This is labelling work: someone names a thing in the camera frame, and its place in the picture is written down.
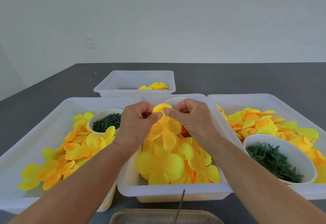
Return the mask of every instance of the forearm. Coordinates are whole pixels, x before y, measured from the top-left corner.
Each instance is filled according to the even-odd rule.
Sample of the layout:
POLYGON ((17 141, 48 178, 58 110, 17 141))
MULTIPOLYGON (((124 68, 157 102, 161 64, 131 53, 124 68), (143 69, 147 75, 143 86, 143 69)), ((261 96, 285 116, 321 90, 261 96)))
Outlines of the forearm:
POLYGON ((326 215, 222 136, 210 154, 234 193, 260 224, 326 223, 326 215))
POLYGON ((88 223, 128 159, 120 145, 110 144, 10 224, 88 223))

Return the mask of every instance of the white plastic bin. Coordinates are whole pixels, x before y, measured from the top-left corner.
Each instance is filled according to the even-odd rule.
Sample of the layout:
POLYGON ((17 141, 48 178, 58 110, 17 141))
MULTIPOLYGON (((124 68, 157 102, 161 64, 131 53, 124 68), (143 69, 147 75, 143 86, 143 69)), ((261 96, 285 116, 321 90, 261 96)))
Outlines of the white plastic bin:
MULTIPOLYGON (((72 118, 79 113, 98 113, 109 108, 124 109, 133 104, 132 98, 69 98, 64 100, 45 119, 28 132, 0 157, 0 209, 19 214, 44 194, 42 184, 35 189, 22 191, 17 188, 23 179, 22 169, 28 164, 42 165, 44 148, 58 148, 72 129, 72 118)), ((116 183, 110 189, 99 212, 112 203, 116 183)))
MULTIPOLYGON (((208 95, 207 98, 211 104, 218 104, 224 110, 226 115, 234 114, 235 112, 241 111, 247 107, 259 109, 261 111, 275 110, 275 115, 285 118, 286 121, 296 121, 300 127, 316 129, 319 132, 320 138, 316 140, 314 148, 319 149, 323 154, 326 154, 326 131, 273 95, 216 94, 208 95)), ((218 108, 215 109, 214 113, 218 115, 219 119, 221 119, 224 124, 227 123, 218 108)), ((290 187, 308 200, 326 199, 326 184, 295 185, 290 187)))
MULTIPOLYGON (((198 101, 207 102, 202 94, 173 95, 174 97, 187 97, 198 101)), ((146 101, 152 105, 164 103, 171 96, 147 95, 141 96, 139 101, 146 101)), ((221 135, 231 140, 233 130, 228 129, 220 120, 213 115, 213 121, 221 135)), ((141 153, 141 148, 123 166, 118 177, 119 192, 127 197, 137 197, 140 202, 171 202, 180 201, 182 191, 185 189, 184 201, 219 200, 232 193, 222 171, 220 184, 182 184, 182 185, 148 185, 136 170, 136 158, 141 153)))
POLYGON ((175 92, 173 71, 112 71, 94 88, 101 97, 140 96, 144 94, 171 95, 175 92), (137 90, 154 82, 168 85, 167 90, 137 90))

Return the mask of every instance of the person's left hand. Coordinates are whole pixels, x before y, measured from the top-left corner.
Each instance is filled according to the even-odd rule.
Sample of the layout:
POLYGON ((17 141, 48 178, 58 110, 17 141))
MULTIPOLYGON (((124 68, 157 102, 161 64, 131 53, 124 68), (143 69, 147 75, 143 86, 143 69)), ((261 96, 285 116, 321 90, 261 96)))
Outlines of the person's left hand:
POLYGON ((127 106, 122 115, 120 128, 114 143, 121 145, 126 156, 131 157, 144 142, 153 124, 157 122, 162 113, 153 113, 153 106, 147 102, 139 102, 127 106))

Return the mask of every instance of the pile of yellow petals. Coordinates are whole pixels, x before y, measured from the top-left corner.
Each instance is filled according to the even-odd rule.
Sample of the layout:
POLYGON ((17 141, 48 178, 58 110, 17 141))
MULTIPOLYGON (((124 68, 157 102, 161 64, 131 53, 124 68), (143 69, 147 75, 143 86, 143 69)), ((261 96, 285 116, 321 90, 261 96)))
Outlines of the pile of yellow petals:
POLYGON ((153 83, 150 86, 146 87, 145 85, 138 88, 138 90, 167 90, 169 86, 165 83, 153 83))
POLYGON ((90 132, 88 125, 93 115, 91 112, 76 115, 73 118, 73 130, 68 133, 59 148, 43 149, 43 165, 30 164, 22 170, 22 178, 25 181, 19 184, 18 188, 31 190, 43 182, 43 190, 51 189, 111 144, 115 138, 115 127, 109 127, 104 138, 97 136, 90 132))
POLYGON ((276 112, 245 108, 242 111, 226 115, 219 105, 216 105, 228 121, 240 141, 252 134, 268 134, 282 138, 304 152, 314 163, 318 171, 315 183, 326 183, 326 157, 316 148, 314 143, 319 139, 316 129, 300 128, 295 121, 284 122, 285 118, 272 116, 276 112))
MULTIPOLYGON (((159 104, 153 113, 172 108, 159 104)), ((211 156, 192 137, 181 135, 182 126, 163 113, 143 143, 136 169, 149 185, 220 183, 211 156)))

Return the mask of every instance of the bowl of green leaves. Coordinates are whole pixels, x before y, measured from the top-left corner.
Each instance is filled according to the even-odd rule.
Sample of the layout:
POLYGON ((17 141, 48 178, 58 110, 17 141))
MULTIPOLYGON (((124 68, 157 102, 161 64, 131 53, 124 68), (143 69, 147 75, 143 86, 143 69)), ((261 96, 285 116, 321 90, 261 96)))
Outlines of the bowl of green leaves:
POLYGON ((311 184, 317 178, 316 167, 308 156, 281 138, 254 134, 243 144, 252 159, 288 185, 311 184))
POLYGON ((110 127, 114 126, 115 130, 120 127, 121 109, 107 109, 94 115, 89 121, 90 130, 98 136, 104 137, 105 131, 110 127))

